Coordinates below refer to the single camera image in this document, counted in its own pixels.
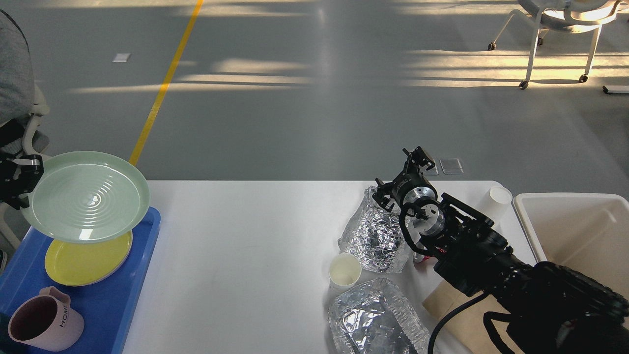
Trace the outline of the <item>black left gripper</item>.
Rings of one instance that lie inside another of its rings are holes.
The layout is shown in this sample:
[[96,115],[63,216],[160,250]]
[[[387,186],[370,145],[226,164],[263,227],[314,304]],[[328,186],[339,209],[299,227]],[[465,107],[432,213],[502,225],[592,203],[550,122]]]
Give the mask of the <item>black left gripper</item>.
[[29,207],[31,193],[44,173],[42,155],[24,155],[13,159],[12,155],[0,153],[0,200],[15,210]]

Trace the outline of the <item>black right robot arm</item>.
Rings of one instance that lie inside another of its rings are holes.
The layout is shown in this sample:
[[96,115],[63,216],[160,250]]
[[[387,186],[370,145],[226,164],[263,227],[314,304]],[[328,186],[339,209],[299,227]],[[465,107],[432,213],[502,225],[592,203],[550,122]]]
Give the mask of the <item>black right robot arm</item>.
[[628,301],[570,267],[519,260],[494,221],[447,193],[438,195],[423,171],[434,160],[421,148],[404,150],[402,171],[389,183],[376,179],[372,197],[386,211],[400,207],[400,231],[413,253],[437,260],[434,271],[469,300],[434,328],[427,352],[454,316],[493,296],[504,312],[488,311],[483,325],[502,354],[513,350],[497,331],[526,354],[626,354]]

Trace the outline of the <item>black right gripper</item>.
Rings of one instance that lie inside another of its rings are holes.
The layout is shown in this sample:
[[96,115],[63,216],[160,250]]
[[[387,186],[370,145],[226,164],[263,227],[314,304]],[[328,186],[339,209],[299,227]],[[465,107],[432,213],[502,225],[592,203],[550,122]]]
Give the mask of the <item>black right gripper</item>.
[[375,179],[376,191],[372,198],[380,208],[388,212],[420,199],[437,200],[436,189],[422,174],[434,170],[434,159],[420,146],[412,151],[402,148],[402,152],[406,155],[402,172],[389,183]]

